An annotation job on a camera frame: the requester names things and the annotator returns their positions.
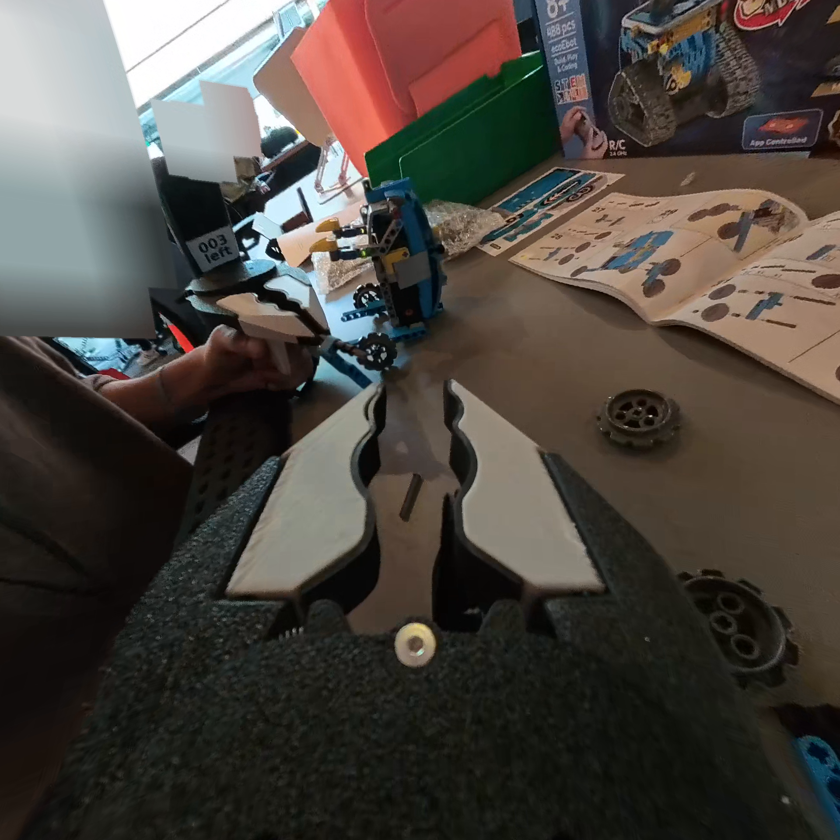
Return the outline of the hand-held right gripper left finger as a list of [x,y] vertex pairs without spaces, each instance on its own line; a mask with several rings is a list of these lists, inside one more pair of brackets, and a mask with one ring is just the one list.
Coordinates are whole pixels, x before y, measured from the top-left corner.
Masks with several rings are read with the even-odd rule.
[[350,613],[372,593],[381,551],[369,486],[385,414],[385,384],[372,384],[282,456],[227,599],[287,602],[304,617],[320,600]]

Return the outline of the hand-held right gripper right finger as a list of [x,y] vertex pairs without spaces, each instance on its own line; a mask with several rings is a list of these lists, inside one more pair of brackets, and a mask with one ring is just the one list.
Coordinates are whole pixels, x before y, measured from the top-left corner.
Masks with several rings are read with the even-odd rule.
[[456,380],[443,398],[458,485],[444,499],[435,623],[475,632],[492,606],[511,601],[527,628],[540,628],[546,602],[604,595],[549,454]]

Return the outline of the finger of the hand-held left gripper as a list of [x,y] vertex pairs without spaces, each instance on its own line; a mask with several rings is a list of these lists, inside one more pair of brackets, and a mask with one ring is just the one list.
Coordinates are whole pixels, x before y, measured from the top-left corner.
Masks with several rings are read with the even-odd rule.
[[325,337],[325,317],[316,301],[315,311],[279,293],[280,304],[262,301],[254,292],[241,292],[215,301],[217,308],[238,322],[251,338],[281,342],[321,342]]
[[258,301],[295,316],[311,335],[329,335],[329,322],[313,287],[289,275],[268,280],[258,290]]

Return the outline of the blue toy brick beam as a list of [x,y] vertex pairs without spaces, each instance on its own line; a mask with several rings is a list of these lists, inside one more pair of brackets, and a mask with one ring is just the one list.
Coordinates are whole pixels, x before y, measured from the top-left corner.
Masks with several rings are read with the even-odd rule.
[[346,359],[341,352],[319,350],[318,357],[322,361],[326,361],[336,372],[347,377],[362,390],[373,384],[372,379],[363,372],[361,367]]

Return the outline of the person's left forearm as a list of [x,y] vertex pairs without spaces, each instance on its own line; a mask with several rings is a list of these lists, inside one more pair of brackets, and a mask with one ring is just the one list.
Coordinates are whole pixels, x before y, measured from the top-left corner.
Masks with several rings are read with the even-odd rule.
[[110,381],[99,393],[147,427],[192,421],[207,412],[210,400],[207,350],[204,345],[150,374]]

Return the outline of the grey desk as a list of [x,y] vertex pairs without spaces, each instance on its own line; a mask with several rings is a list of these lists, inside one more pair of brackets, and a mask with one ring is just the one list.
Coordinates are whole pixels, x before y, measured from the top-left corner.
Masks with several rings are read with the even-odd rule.
[[540,456],[605,583],[468,633],[446,612],[429,665],[336,612],[277,642],[256,679],[260,803],[228,838],[818,838],[773,772],[748,701],[683,587],[561,457]]

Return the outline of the person's left hand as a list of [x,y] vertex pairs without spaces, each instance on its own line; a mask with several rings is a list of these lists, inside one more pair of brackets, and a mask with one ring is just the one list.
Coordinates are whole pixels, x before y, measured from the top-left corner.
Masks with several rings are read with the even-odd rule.
[[264,339],[252,338],[228,325],[217,326],[199,350],[198,394],[206,402],[253,391],[292,392],[313,376],[316,363],[307,347],[287,346],[282,369]]

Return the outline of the brown paper sheet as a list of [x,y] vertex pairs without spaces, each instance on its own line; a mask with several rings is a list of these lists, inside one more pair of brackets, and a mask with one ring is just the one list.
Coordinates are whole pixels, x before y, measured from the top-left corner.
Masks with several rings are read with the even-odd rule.
[[319,232],[317,227],[332,219],[337,220],[341,226],[349,225],[360,217],[361,205],[362,201],[357,201],[316,222],[304,224],[289,233],[280,235],[276,242],[282,254],[282,261],[290,266],[300,267],[309,259],[310,247],[321,238],[328,236],[326,231]]

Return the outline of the black perforated panel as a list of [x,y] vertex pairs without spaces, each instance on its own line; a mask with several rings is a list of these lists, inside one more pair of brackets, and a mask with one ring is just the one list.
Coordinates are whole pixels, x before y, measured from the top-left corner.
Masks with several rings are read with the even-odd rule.
[[209,408],[175,545],[188,539],[268,459],[291,443],[291,394],[254,391]]

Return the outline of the blue grey toy brick robot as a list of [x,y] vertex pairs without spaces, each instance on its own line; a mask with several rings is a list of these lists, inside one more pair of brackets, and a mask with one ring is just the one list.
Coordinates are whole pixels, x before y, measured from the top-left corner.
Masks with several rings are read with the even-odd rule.
[[373,186],[364,178],[364,203],[358,224],[341,226],[329,220],[317,227],[328,236],[310,247],[331,253],[331,259],[371,258],[375,283],[358,287],[353,309],[343,322],[386,316],[385,329],[353,342],[364,352],[357,362],[366,370],[383,372],[396,360],[398,345],[421,339],[427,324],[443,309],[447,282],[442,268],[444,248],[427,221],[424,207],[409,178]]

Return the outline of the wooden board stand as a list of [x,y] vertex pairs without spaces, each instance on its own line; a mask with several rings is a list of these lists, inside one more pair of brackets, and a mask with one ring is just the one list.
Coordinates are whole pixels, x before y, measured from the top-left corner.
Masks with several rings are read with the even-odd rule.
[[320,204],[346,193],[362,182],[350,172],[350,158],[330,128],[291,57],[302,42],[306,29],[290,31],[253,76],[258,93],[303,137],[319,150],[314,190]]

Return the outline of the grey toy gear wheel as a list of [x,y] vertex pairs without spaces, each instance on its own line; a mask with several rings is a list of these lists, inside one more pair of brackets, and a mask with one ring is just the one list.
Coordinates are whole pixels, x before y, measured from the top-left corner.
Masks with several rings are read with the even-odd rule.
[[601,434],[613,445],[637,450],[656,448],[679,431],[678,403],[661,392],[635,388],[610,396],[596,416]]
[[730,579],[719,570],[679,572],[677,578],[737,685],[768,690],[782,686],[800,660],[784,610],[771,604],[756,584]]

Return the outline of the crumpled bubble wrap bag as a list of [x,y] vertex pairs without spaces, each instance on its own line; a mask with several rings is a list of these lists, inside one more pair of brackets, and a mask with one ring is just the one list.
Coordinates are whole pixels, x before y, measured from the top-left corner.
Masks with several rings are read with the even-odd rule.
[[433,232],[444,248],[444,261],[477,247],[505,219],[499,213],[462,203],[433,200],[423,205]]

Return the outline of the orange felt bag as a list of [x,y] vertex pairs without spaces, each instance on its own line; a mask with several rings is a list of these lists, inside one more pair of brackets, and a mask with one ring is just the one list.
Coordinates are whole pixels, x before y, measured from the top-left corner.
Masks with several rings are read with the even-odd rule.
[[365,155],[521,56],[512,1],[331,1],[291,60],[356,170]]

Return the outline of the green storage bin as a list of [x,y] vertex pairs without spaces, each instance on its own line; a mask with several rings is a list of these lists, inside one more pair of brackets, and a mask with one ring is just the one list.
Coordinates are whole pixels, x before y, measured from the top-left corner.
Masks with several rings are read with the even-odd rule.
[[373,186],[408,178],[424,204],[475,206],[559,149],[549,72],[534,51],[472,82],[364,160]]

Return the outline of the person's brown clothing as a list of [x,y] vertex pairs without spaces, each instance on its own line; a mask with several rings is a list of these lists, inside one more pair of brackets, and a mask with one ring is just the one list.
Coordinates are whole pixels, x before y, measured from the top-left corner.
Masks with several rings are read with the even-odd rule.
[[18,838],[124,617],[171,555],[192,468],[39,339],[2,337],[2,838]]

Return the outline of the blue printed leaflet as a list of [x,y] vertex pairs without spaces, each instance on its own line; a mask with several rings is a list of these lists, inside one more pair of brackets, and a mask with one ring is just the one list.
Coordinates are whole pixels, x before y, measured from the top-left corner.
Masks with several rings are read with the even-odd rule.
[[502,221],[483,236],[477,248],[490,256],[505,253],[622,178],[621,173],[554,167],[490,208]]

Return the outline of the open instruction booklet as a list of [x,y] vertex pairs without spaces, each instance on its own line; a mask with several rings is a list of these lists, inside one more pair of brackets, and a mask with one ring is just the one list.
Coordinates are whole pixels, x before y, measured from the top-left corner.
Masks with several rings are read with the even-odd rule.
[[611,192],[511,257],[654,327],[702,331],[839,404],[839,212],[758,190]]

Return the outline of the pile of toy brick pieces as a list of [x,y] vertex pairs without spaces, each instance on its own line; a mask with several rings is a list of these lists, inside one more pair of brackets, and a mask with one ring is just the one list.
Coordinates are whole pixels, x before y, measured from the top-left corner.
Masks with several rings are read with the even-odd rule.
[[839,708],[784,704],[773,709],[791,735],[794,751],[823,813],[839,830]]

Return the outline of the toy robot kit box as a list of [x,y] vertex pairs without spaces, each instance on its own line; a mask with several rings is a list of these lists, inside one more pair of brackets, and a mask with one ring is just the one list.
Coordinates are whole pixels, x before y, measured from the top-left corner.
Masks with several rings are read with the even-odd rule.
[[838,154],[838,1],[530,5],[568,160]]

